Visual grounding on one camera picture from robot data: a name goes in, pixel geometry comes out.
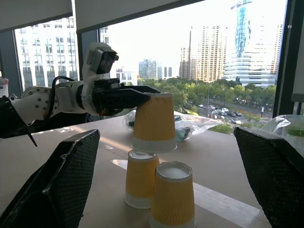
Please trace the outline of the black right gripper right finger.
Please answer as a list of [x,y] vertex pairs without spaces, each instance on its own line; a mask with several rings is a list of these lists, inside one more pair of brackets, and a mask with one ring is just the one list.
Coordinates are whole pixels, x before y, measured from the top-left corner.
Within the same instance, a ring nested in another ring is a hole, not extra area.
[[304,157],[282,137],[234,129],[250,187],[272,228],[304,228]]

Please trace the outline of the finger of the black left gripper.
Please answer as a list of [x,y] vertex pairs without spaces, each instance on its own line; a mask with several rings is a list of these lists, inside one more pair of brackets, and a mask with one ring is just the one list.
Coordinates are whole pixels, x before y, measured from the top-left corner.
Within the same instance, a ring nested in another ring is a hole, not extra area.
[[150,99],[148,93],[136,95],[120,95],[118,89],[110,89],[104,92],[104,109],[134,108],[144,104]]
[[160,90],[153,88],[149,85],[125,85],[118,89],[120,95],[136,95],[136,94],[158,94]]

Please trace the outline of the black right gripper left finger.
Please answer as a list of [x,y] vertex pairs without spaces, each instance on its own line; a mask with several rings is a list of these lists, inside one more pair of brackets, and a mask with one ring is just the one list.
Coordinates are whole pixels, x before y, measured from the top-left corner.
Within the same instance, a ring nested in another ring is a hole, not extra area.
[[0,216],[0,228],[78,228],[92,185],[100,132],[61,141]]

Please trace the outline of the yellow ribbed paper cup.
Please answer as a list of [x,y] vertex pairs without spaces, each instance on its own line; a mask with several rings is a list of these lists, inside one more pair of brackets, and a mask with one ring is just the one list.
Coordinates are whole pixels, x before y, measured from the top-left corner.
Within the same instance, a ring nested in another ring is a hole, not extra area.
[[192,168],[167,161],[155,169],[150,228],[195,228]]
[[160,164],[155,153],[128,152],[125,202],[136,209],[150,209],[155,183],[155,169]]
[[177,148],[173,96],[147,95],[150,99],[136,108],[132,148],[149,153],[173,151]]

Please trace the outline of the clear plastic bag green contents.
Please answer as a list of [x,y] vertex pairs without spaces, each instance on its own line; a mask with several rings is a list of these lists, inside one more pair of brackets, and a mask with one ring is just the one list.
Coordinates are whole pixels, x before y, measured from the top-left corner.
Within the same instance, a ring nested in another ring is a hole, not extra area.
[[267,124],[260,131],[285,139],[304,157],[304,115],[280,115]]

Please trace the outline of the clear plastic bag dark contents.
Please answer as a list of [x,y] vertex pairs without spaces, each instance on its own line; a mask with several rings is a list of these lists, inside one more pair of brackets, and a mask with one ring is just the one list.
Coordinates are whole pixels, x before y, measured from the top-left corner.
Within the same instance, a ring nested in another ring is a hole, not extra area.
[[201,134],[212,127],[222,124],[220,120],[182,114],[176,111],[174,111],[174,120],[177,142],[182,142],[193,135]]

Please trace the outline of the black pointed object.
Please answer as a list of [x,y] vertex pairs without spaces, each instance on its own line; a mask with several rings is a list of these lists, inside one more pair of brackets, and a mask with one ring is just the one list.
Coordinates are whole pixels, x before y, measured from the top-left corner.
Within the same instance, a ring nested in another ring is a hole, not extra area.
[[0,138],[7,138],[11,134],[18,133],[21,130],[26,132],[37,147],[38,145],[31,135],[28,126],[13,107],[10,99],[6,96],[0,97]]

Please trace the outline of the white plastic basket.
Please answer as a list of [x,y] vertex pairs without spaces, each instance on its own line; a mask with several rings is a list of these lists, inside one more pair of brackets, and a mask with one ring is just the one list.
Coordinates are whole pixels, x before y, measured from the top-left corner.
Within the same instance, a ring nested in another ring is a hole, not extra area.
[[0,76],[0,97],[9,96],[8,85],[9,80]]

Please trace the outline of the dark window frame post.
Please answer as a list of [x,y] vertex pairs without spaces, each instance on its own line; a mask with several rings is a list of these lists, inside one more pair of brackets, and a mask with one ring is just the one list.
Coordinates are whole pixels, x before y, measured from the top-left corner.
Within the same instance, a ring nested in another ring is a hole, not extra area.
[[84,33],[77,33],[77,47],[78,47],[78,64],[79,64],[79,78],[83,80],[82,67],[86,56],[87,49],[92,42],[100,41],[99,29],[91,30]]
[[286,3],[273,117],[293,113],[294,102],[291,101],[291,95],[295,76],[292,26],[295,20],[296,2],[297,0],[287,0]]

